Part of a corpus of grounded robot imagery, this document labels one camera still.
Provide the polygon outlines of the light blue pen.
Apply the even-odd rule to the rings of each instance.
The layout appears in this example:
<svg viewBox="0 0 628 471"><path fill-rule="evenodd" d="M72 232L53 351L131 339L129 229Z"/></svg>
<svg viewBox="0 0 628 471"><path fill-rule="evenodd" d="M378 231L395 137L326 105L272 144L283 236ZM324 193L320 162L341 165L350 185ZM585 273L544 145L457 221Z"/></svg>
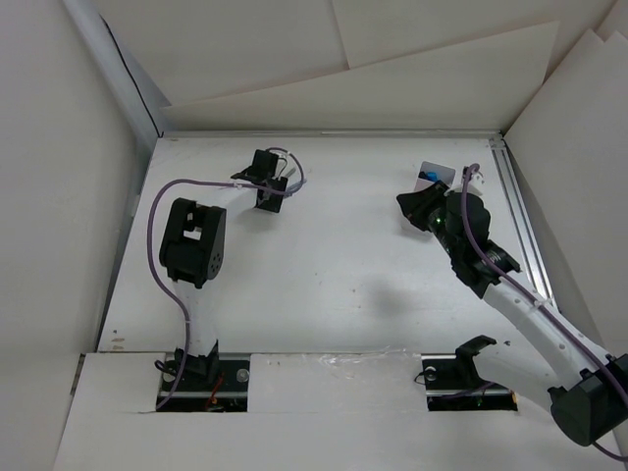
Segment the light blue pen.
<svg viewBox="0 0 628 471"><path fill-rule="evenodd" d="M286 188L286 197L291 197L295 193L299 192L303 186L307 183L307 180L303 180L297 183L294 183Z"/></svg>

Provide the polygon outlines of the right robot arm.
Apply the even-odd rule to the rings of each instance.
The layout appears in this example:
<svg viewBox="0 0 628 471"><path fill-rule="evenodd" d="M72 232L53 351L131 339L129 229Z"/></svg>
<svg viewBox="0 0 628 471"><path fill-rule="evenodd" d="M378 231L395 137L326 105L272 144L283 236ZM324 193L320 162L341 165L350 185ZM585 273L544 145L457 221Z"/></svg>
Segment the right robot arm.
<svg viewBox="0 0 628 471"><path fill-rule="evenodd" d="M401 215L431 235L456 278L501 314L536 350L478 335L454 352L453 374L472 390L489 383L541 406L573 443L599 447L627 420L627 357L614 356L533 291L518 262L490 238L492 216L469 185L437 181L397 196Z"/></svg>

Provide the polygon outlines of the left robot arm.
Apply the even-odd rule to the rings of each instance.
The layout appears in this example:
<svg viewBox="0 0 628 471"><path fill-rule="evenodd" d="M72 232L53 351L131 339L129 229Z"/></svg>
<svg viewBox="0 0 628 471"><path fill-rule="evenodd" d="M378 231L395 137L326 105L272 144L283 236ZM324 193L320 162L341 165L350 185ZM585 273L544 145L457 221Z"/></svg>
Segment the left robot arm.
<svg viewBox="0 0 628 471"><path fill-rule="evenodd" d="M271 213L305 183L302 166L281 147L257 149L251 164L225 183L179 179L167 183L149 212L153 221L161 197L177 184L205 186L200 200L176 198L170 208L159 248L159 263L169 282L161 288L182 309L183 345L162 370L184 385L212 387L220 376L218 334L208 301L209 286L224 262L228 220L249 209Z"/></svg>

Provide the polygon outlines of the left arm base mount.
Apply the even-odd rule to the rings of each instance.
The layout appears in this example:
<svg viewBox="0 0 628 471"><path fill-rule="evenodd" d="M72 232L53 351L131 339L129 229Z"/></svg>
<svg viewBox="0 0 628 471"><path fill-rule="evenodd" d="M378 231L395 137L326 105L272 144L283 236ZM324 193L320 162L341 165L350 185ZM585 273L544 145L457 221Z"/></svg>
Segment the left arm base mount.
<svg viewBox="0 0 628 471"><path fill-rule="evenodd" d="M175 377L175 361L166 360L166 370L161 372L156 405L170 393ZM184 373L178 386L158 412L240 413L248 408L250 356L228 354L220 357L218 371L209 380Z"/></svg>

